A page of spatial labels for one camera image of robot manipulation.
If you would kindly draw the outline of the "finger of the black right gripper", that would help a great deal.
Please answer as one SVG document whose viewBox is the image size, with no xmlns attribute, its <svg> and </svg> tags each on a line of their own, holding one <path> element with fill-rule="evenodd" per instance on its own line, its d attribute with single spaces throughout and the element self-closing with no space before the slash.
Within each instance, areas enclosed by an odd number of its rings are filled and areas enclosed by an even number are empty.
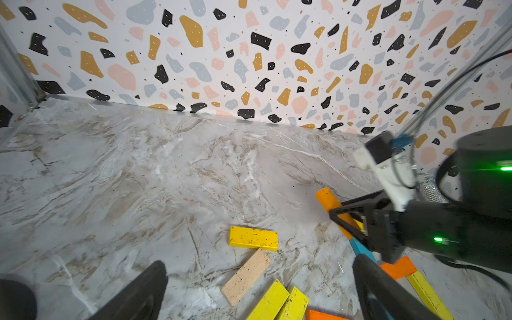
<svg viewBox="0 0 512 320">
<path fill-rule="evenodd" d="M 361 219 L 358 217 L 354 218 L 350 213 L 347 213 L 350 214 L 350 216 L 355 220 L 355 222 L 359 226 L 360 230 L 357 230 L 356 228 L 349 225 L 347 222 L 341 220 L 342 214 L 346 213 L 342 212 L 341 207 L 335 208 L 329 211 L 329 218 L 339 226 L 339 228 L 342 230 L 343 234 L 348 240 L 356 238 L 356 240 L 359 241 L 361 244 L 367 244 L 368 236 L 366 234 L 366 229 Z"/>
<path fill-rule="evenodd" d="M 340 213 L 370 214 L 376 209 L 383 209 L 390 204 L 390 198 L 384 190 L 376 191 L 355 199 L 344 201 L 333 211 Z"/>
</svg>

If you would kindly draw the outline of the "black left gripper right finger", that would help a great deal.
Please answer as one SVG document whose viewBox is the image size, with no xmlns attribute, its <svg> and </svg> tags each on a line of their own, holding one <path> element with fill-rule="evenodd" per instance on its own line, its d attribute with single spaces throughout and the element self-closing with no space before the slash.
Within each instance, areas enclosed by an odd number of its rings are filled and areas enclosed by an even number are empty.
<svg viewBox="0 0 512 320">
<path fill-rule="evenodd" d="M 355 258 L 353 275 L 364 319 L 438 319 L 368 256 Z"/>
</svg>

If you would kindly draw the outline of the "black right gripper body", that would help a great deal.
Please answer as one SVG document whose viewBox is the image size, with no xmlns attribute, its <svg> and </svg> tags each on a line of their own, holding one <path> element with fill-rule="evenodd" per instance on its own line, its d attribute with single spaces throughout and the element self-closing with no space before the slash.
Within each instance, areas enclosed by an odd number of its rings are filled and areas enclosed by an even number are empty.
<svg viewBox="0 0 512 320">
<path fill-rule="evenodd" d="M 478 214 L 466 207 L 410 201 L 403 212 L 380 203 L 365 205 L 361 219 L 365 245 L 387 263 L 415 249 L 511 272 L 511 220 Z"/>
</svg>

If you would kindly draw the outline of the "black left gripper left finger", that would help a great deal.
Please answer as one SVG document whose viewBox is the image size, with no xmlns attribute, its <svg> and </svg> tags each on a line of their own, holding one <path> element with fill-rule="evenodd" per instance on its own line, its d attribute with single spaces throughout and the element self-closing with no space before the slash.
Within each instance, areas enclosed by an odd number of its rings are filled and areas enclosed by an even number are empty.
<svg viewBox="0 0 512 320">
<path fill-rule="evenodd" d="M 154 261 L 90 320 L 158 319 L 167 283 L 164 262 Z"/>
</svg>

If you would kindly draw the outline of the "yellow-green block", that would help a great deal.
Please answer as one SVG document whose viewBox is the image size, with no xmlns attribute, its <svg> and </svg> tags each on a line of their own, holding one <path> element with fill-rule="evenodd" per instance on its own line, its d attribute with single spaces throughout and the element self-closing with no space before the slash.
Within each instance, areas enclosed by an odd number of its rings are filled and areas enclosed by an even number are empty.
<svg viewBox="0 0 512 320">
<path fill-rule="evenodd" d="M 420 271 L 416 271 L 408 275 L 406 278 L 412 285 L 420 300 L 430 311 L 443 320 L 455 319 Z"/>
</svg>

